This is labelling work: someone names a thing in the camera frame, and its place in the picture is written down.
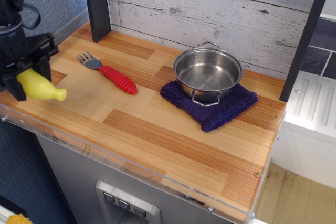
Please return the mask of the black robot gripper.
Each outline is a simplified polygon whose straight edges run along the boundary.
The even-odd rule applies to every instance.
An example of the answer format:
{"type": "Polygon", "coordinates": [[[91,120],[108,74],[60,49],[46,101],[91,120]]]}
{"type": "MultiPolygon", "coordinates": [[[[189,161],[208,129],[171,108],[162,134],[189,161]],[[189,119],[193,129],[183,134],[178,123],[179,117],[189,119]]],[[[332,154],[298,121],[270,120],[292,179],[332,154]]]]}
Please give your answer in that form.
{"type": "Polygon", "coordinates": [[[26,94],[17,75],[34,69],[51,82],[50,57],[58,53],[52,33],[27,37],[23,26],[1,26],[1,81],[17,101],[26,94]]]}

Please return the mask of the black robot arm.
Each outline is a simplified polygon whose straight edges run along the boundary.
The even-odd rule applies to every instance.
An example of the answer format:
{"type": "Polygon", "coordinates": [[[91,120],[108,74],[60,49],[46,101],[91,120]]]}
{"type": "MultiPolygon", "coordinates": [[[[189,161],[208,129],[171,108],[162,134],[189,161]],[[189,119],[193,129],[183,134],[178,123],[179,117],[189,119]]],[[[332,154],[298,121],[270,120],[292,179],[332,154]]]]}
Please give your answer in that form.
{"type": "Polygon", "coordinates": [[[58,52],[51,33],[28,37],[20,12],[38,10],[24,0],[1,0],[1,89],[18,101],[66,98],[65,89],[51,82],[50,57],[58,52]]]}

